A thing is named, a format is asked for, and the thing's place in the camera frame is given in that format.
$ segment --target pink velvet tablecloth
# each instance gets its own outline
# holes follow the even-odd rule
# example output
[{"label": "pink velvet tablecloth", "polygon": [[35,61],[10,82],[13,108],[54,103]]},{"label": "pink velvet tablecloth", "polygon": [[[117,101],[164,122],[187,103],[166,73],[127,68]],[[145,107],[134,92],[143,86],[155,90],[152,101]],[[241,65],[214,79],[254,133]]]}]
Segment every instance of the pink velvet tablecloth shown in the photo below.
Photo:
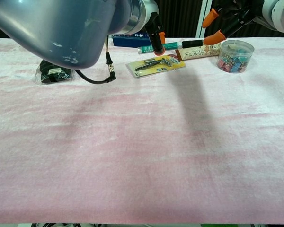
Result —
[{"label": "pink velvet tablecloth", "polygon": [[0,39],[0,223],[284,224],[284,38],[241,40],[242,74],[135,79],[153,55],[112,47],[116,81],[39,86],[41,59]]}]

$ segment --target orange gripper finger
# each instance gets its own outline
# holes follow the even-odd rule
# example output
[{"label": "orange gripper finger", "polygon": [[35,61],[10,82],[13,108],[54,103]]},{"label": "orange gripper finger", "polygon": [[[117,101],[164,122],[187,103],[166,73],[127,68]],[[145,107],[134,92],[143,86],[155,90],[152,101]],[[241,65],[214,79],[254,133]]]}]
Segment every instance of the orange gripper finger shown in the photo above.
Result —
[{"label": "orange gripper finger", "polygon": [[221,32],[221,30],[219,30],[215,34],[206,37],[203,40],[203,43],[205,45],[215,45],[215,44],[217,44],[219,42],[222,42],[225,39],[226,39],[225,35]]},{"label": "orange gripper finger", "polygon": [[202,23],[202,28],[207,28],[209,25],[212,24],[212,22],[219,16],[219,14],[212,8],[210,13],[207,15],[207,17],[204,19]]}]

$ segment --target green marker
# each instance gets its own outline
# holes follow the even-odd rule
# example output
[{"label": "green marker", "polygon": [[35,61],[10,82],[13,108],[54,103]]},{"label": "green marker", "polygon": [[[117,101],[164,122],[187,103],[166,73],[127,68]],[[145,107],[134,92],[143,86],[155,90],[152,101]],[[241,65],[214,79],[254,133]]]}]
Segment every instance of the green marker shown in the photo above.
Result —
[{"label": "green marker", "polygon": [[[183,41],[183,42],[174,42],[174,43],[168,43],[163,44],[162,46],[166,51],[172,51],[172,50],[178,50],[182,48],[190,48],[190,47],[196,47],[196,46],[202,46],[203,40],[193,40],[193,41]],[[138,53],[151,53],[153,52],[152,46],[142,46],[138,47]]]}]

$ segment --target yellow package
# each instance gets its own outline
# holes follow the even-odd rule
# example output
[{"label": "yellow package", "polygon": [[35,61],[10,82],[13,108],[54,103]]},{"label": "yellow package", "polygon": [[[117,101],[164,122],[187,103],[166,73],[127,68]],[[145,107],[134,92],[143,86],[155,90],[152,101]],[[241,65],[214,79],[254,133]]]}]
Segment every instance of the yellow package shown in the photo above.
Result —
[{"label": "yellow package", "polygon": [[129,71],[136,78],[145,77],[151,74],[176,70],[185,67],[183,61],[179,61],[174,54],[163,55],[142,61],[135,61],[127,64]]}]

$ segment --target container lid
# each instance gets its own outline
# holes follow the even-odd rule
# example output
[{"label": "container lid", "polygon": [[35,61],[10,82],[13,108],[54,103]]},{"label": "container lid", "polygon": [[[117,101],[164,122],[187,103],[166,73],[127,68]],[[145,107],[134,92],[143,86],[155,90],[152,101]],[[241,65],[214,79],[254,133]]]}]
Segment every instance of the container lid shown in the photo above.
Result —
[{"label": "container lid", "polygon": [[222,44],[222,51],[237,56],[250,56],[255,48],[247,42],[240,40],[228,40]]}]

